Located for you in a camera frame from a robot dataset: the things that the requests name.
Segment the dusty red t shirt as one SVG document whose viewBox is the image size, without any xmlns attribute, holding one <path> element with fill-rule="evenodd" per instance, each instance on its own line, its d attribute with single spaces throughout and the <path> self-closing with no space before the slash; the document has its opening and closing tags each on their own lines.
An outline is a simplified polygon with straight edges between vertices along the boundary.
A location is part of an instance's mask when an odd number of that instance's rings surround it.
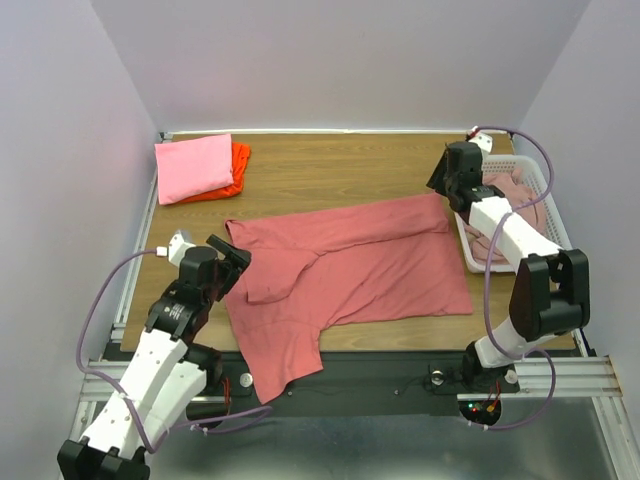
<svg viewBox="0 0 640 480">
<path fill-rule="evenodd" d="M 226 308 L 261 403 L 322 369 L 319 338 L 332 326 L 473 310 L 436 194 L 225 227 L 251 255 Z"/>
</svg>

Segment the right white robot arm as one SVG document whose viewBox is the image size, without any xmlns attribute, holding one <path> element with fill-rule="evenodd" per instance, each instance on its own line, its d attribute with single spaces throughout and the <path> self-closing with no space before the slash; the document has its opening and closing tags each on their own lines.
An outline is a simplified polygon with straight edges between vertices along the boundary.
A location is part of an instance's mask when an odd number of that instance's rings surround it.
<svg viewBox="0 0 640 480">
<path fill-rule="evenodd" d="M 427 182 L 452 210 L 490 240 L 516 278 L 508 316 L 465 350 L 463 384 L 482 390 L 496 374 L 533 348 L 590 320 L 590 274 L 586 254 L 566 250 L 531 226 L 496 186 L 483 182 L 487 153 L 473 140 L 448 144 Z"/>
</svg>

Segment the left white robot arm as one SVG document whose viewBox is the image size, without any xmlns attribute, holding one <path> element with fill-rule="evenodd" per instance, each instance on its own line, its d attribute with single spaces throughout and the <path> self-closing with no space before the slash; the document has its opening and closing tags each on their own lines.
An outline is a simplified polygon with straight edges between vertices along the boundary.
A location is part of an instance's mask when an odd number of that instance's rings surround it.
<svg viewBox="0 0 640 480">
<path fill-rule="evenodd" d="M 204 245 L 177 231 L 168 245 L 152 249 L 178 276 L 151 305 L 138 346 L 120 379 L 76 362 L 113 392 L 77 440 L 65 441 L 57 462 L 65 479 L 147 479 L 148 454 L 157 451 L 196 394 L 222 382 L 220 354 L 195 338 L 213 305 L 247 270 L 251 254 L 216 235 Z"/>
</svg>

